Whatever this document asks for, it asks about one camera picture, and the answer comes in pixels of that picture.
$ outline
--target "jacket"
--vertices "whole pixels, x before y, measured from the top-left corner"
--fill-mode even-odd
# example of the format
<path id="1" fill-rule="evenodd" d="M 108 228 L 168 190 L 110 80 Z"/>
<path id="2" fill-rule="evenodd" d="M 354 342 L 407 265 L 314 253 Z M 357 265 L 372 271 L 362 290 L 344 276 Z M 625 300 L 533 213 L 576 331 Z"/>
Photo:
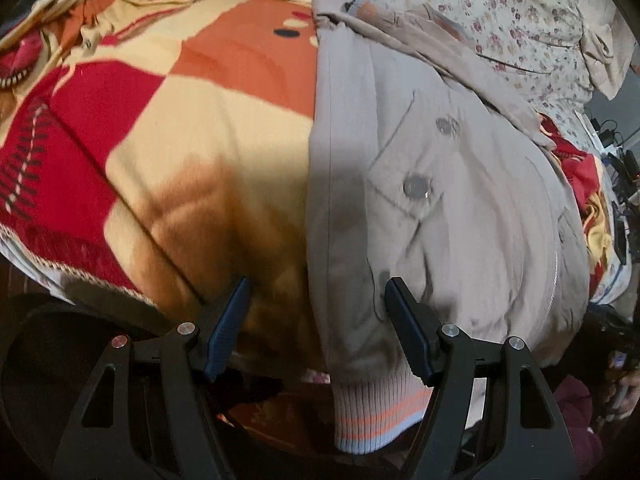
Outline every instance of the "jacket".
<path id="1" fill-rule="evenodd" d="M 466 45 L 419 11 L 367 3 L 367 23 L 315 0 L 314 14 L 309 287 L 337 447 L 366 453 L 420 420 L 430 397 L 386 316 L 389 278 L 442 322 L 494 342 L 517 335 L 550 364 L 580 327 L 588 257 L 553 142 Z M 483 396 L 479 381 L 468 426 Z"/>

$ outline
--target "clothing pile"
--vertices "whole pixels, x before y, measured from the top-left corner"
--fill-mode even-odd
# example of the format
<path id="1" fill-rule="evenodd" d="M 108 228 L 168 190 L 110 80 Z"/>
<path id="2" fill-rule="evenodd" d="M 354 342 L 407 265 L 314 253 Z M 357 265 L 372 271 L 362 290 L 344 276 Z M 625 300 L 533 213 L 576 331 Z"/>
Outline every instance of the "clothing pile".
<path id="1" fill-rule="evenodd" d="M 70 300 L 173 322 L 247 275 L 239 362 L 327 372 L 336 446 L 377 450 L 430 398 L 389 278 L 542 365 L 589 298 L 556 144 L 466 43 L 428 6 L 40 0 L 0 40 L 2 236 Z"/>

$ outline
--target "patchwork blanket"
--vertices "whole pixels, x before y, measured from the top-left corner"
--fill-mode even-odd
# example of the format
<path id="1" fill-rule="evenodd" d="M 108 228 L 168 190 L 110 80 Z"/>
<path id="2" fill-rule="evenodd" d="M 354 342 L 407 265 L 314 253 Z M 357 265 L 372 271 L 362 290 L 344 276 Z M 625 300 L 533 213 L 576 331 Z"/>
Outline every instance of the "patchwork blanket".
<path id="1" fill-rule="evenodd" d="M 248 275 L 239 349 L 322 369 L 304 231 L 317 47 L 310 0 L 37 2 L 0 41 L 3 236 L 173 321 Z"/>

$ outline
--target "maroon cloth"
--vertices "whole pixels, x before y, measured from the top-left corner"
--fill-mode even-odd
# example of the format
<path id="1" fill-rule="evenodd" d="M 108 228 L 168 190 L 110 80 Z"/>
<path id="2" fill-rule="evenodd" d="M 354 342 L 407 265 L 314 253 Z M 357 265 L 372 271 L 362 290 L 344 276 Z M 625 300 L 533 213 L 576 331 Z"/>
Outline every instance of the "maroon cloth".
<path id="1" fill-rule="evenodd" d="M 554 399 L 574 446 L 578 472 L 585 476 L 604 455 L 600 438 L 588 429 L 593 415 L 589 389 L 575 377 L 567 375 L 556 388 Z"/>

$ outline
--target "ribbed cuff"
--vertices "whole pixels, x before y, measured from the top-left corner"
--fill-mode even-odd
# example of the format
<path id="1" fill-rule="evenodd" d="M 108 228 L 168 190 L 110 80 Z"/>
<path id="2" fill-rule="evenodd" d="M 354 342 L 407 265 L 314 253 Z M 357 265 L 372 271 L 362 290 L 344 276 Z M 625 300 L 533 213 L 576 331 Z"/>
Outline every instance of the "ribbed cuff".
<path id="1" fill-rule="evenodd" d="M 371 453 L 422 420 L 431 389 L 407 362 L 367 383 L 334 383 L 335 445 L 346 453 Z"/>

